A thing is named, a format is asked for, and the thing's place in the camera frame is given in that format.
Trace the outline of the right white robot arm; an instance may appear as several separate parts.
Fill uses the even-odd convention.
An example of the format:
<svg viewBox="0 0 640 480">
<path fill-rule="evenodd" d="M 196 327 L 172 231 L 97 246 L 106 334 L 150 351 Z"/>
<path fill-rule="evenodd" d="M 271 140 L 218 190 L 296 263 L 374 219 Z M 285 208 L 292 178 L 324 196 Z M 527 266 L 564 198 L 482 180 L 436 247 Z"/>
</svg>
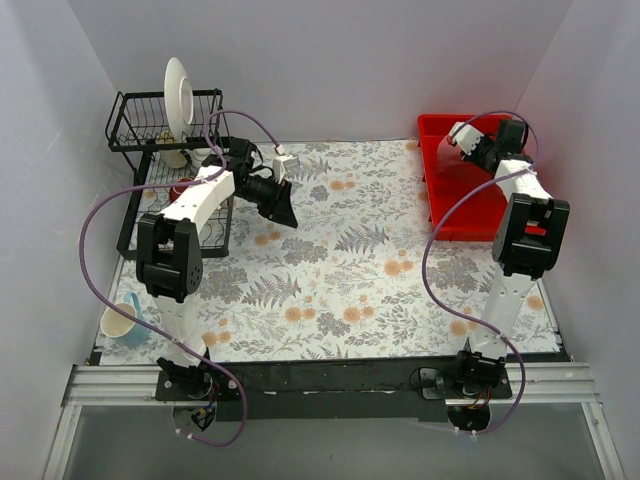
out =
<svg viewBox="0 0 640 480">
<path fill-rule="evenodd" d="M 485 359 L 503 359 L 511 333 L 530 290 L 558 259 L 569 203 L 553 198 L 538 180 L 533 160 L 524 152 L 529 127 L 522 120 L 501 119 L 494 134 L 458 122 L 450 142 L 462 159 L 491 174 L 507 206 L 492 247 L 495 274 L 481 321 L 468 339 L 470 351 Z"/>
</svg>

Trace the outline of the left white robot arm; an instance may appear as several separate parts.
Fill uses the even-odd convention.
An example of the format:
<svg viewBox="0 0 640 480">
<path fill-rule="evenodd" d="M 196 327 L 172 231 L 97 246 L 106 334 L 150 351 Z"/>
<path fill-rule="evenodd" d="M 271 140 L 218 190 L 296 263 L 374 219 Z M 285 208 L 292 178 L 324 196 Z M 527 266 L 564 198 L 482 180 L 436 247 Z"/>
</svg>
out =
<svg viewBox="0 0 640 480">
<path fill-rule="evenodd" d="M 175 201 L 138 221 L 136 276 L 153 297 L 162 328 L 171 337 L 169 360 L 186 367 L 178 387 L 190 399 L 205 398 L 213 386 L 211 373 L 197 365 L 207 350 L 194 298 L 203 277 L 200 233 L 205 224 L 224 202 L 238 196 L 255 204 L 262 217 L 290 228 L 298 226 L 291 204 L 292 184 L 285 175 L 299 161 L 281 145 L 275 152 L 272 164 L 265 167 L 271 175 L 264 177 L 258 174 L 263 167 L 254 164 L 258 148 L 246 139 L 231 139 L 224 151 L 193 150 L 199 183 L 182 183 Z"/>
</svg>

